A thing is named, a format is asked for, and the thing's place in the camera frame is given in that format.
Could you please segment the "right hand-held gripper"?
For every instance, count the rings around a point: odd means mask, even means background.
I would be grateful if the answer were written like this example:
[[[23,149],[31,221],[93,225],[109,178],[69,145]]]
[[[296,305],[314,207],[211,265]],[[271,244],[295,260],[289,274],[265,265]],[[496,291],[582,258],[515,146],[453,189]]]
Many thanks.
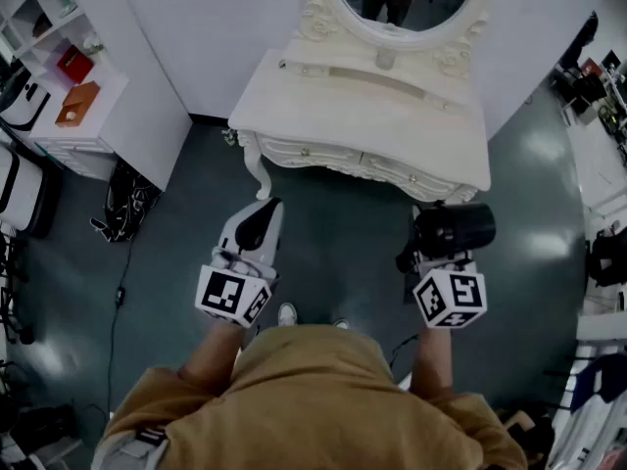
[[[413,205],[414,228],[420,214],[420,206]],[[418,255],[404,281],[406,302],[417,304],[427,328],[462,329],[487,312],[485,277],[472,255]]]

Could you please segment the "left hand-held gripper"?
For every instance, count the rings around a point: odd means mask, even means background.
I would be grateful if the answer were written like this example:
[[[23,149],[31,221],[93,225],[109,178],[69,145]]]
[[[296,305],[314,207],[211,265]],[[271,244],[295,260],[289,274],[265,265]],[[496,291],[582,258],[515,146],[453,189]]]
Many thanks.
[[[271,265],[283,221],[284,205],[276,197],[255,201],[233,215],[224,224],[212,262],[201,267],[195,307],[213,318],[250,328],[280,279]]]

